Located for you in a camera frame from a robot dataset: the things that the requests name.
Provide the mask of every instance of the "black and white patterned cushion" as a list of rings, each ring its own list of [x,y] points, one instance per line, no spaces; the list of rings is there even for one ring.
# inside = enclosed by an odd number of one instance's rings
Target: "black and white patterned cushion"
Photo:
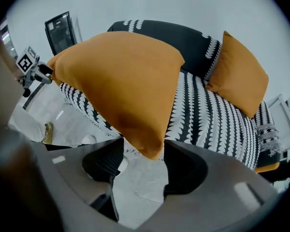
[[[254,169],[260,151],[254,120],[205,86],[181,70],[166,139],[235,157]]]
[[[279,132],[266,103],[262,101],[254,116],[260,137],[260,155],[257,167],[279,162],[281,154],[281,142]]]

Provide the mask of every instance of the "white leaf pattern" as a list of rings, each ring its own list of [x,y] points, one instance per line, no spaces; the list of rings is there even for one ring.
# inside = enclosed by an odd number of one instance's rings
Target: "white leaf pattern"
[[[144,20],[138,20],[137,23],[136,23],[136,28],[137,29],[141,29],[143,22],[144,22]]]
[[[237,116],[238,118],[240,119],[240,128],[241,128],[241,131],[242,131],[242,135],[243,135],[243,143],[242,143],[242,152],[241,152],[241,156],[240,156],[240,161],[243,162],[244,160],[244,155],[245,155],[245,152],[247,150],[247,129],[245,128],[245,124],[244,124],[244,121],[243,121],[243,118],[242,118],[242,115],[240,113],[239,110],[236,110],[237,112]]]
[[[225,111],[225,107],[223,104],[223,99],[218,96],[219,107],[221,110],[221,124],[220,124],[220,133],[221,139],[218,146],[218,153],[224,154],[226,151],[226,144],[227,144],[227,114]]]
[[[254,161],[254,138],[255,138],[255,131],[254,131],[254,127],[253,127],[253,124],[251,122],[250,119],[248,119],[249,121],[249,124],[250,124],[250,159],[249,159],[249,168],[250,169],[253,169],[253,161]]]
[[[85,96],[83,93],[81,94],[81,98],[79,100],[79,107],[82,111],[85,111]]]
[[[88,104],[87,104],[87,113],[92,118],[93,118],[93,115],[92,115],[93,114],[93,111],[94,111],[94,109],[93,109],[92,105],[90,104],[90,102],[88,102]]]
[[[73,103],[74,103],[75,105],[77,105],[77,97],[78,97],[78,95],[79,95],[79,90],[76,90],[76,91],[74,92],[74,96],[73,96]]]
[[[62,94],[66,97],[66,94],[65,94],[65,91],[64,91],[65,86],[66,86],[65,84],[62,85],[62,90],[61,90],[61,92],[62,92]]]
[[[106,122],[106,120],[105,120],[105,119],[104,119],[100,114],[98,114],[98,115],[97,115],[97,122],[98,122],[99,124],[105,126],[105,122]]]
[[[68,91],[68,85],[65,85],[64,86],[64,95],[65,95],[65,97],[68,99],[69,97],[68,97],[68,94],[67,94],[67,91]]]
[[[250,164],[251,164],[251,159],[250,159],[250,152],[251,152],[251,128],[250,128],[250,121],[248,118],[245,118],[246,120],[246,129],[247,129],[247,153],[246,153],[246,160],[245,160],[245,165],[250,168]]]
[[[267,119],[266,123],[267,124],[274,124],[273,117],[272,117],[270,110],[269,110],[269,107],[267,106],[265,101],[262,101],[262,105],[263,105],[265,113],[266,113],[265,115],[267,115],[267,114],[269,115],[269,118]]]
[[[195,81],[199,96],[199,138],[196,145],[203,147],[209,131],[209,112],[207,108],[205,88],[203,86],[202,80],[196,76]]]
[[[69,100],[72,100],[72,92],[73,92],[73,90],[74,90],[74,88],[73,87],[71,87],[70,88],[70,92],[69,92]]]
[[[261,125],[260,106],[258,108],[257,113],[255,114],[255,118],[256,118],[255,120],[256,120],[257,126]]]
[[[187,85],[188,85],[188,99],[189,99],[189,129],[186,140],[184,141],[186,144],[191,144],[192,139],[192,124],[193,124],[193,116],[194,116],[194,90],[193,90],[193,75],[191,73],[187,73]]]
[[[205,57],[212,58],[214,50],[215,50],[215,47],[216,47],[216,44],[217,44],[217,40],[214,40],[213,38],[211,38],[211,41],[209,43],[209,46],[208,46],[207,52],[205,54]]]
[[[182,128],[184,127],[185,120],[185,75],[180,72],[179,79],[177,82],[176,95],[173,105],[173,110],[171,113],[170,121],[173,122],[167,129],[165,133],[165,139],[179,140],[180,135],[183,133]]]
[[[262,112],[262,121],[261,124],[266,124],[266,111],[265,111],[265,102],[261,103],[261,112]]]
[[[213,123],[212,123],[212,128],[210,131],[210,138],[209,138],[209,150],[212,151],[217,151],[218,148],[218,133],[219,131],[219,125],[220,125],[220,118],[219,114],[217,111],[217,104],[216,104],[216,99],[215,95],[212,91],[208,91],[209,95],[209,100],[211,102],[211,106],[213,108]]]
[[[255,131],[254,127],[252,127],[252,135],[253,135],[252,136],[252,145],[253,145],[252,149],[254,149],[254,146],[256,145],[256,131]],[[253,154],[253,153],[254,152],[251,151],[252,158],[251,158],[250,169],[254,169],[254,167],[255,167],[255,154]]]
[[[215,55],[215,58],[214,58],[214,60],[213,60],[213,62],[212,62],[212,65],[211,65],[211,67],[208,69],[208,71],[207,71],[207,73],[206,73],[206,75],[205,75],[205,80],[206,81],[208,81],[210,78],[211,78],[211,76],[212,76],[212,74],[213,74],[213,72],[214,72],[214,69],[215,69],[215,67],[216,67],[216,63],[217,63],[217,60],[218,60],[218,57],[219,57],[219,54],[220,54],[220,50],[221,50],[221,43],[219,43],[219,46],[218,46],[218,51],[217,51],[217,53],[216,53],[216,55]]]
[[[131,22],[129,23],[129,32],[133,32],[134,24],[135,24],[135,20],[131,20]]]
[[[239,124],[239,119],[237,116],[237,111],[234,106],[231,105],[233,114],[234,114],[234,121],[235,121],[235,133],[236,133],[236,142],[235,142],[235,158],[240,159],[240,154],[241,154],[241,133],[240,133],[240,124]]]
[[[234,149],[234,122],[233,122],[233,116],[232,116],[232,112],[231,112],[231,104],[229,102],[227,102],[226,100],[224,100],[226,106],[227,106],[227,110],[229,113],[229,133],[230,133],[230,138],[229,138],[229,147],[227,149],[227,155],[228,156],[232,156],[233,155],[233,149]]]

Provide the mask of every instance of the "orange pillow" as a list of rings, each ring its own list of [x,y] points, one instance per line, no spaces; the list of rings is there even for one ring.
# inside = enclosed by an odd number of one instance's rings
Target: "orange pillow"
[[[228,32],[206,86],[252,118],[261,104],[269,77],[252,53]]]
[[[98,113],[146,157],[163,147],[183,57],[162,41],[107,32],[48,62],[57,84],[84,93]]]

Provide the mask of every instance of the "patterned fabric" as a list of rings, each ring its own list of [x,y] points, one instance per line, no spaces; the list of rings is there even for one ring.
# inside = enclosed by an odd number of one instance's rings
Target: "patterned fabric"
[[[250,169],[256,167],[261,150],[271,149],[274,152],[279,149],[272,149],[270,146],[273,144],[268,142],[279,141],[276,134],[274,139],[270,138],[277,130],[264,102],[255,118],[249,119],[219,95],[206,90],[205,86],[206,81],[181,70],[166,139],[235,157]],[[94,110],[82,92],[65,83],[60,85],[60,90],[74,107],[99,128],[114,137],[120,135]]]
[[[165,138],[235,157],[254,169],[260,152],[254,120],[205,86],[181,70]]]
[[[261,152],[268,151],[269,156],[273,156],[281,151],[279,132],[274,124],[274,120],[268,106],[262,101],[258,112],[254,116],[261,141]]]
[[[228,101],[205,89],[220,54],[219,41],[194,29],[151,20],[115,22],[108,31],[129,31],[153,37],[172,45],[184,57],[186,63],[179,76],[166,139],[235,157],[250,169],[257,164],[260,167],[279,161],[278,131],[265,102],[261,103],[255,117],[249,119]],[[181,34],[186,35],[184,41],[176,37]],[[114,137],[120,135],[93,109],[82,92],[67,84],[61,84],[60,90],[99,128]]]
[[[183,56],[185,60],[183,70],[207,81],[213,73],[221,49],[221,43],[208,35],[163,21],[117,21],[108,31],[134,32],[166,42],[175,47]]]

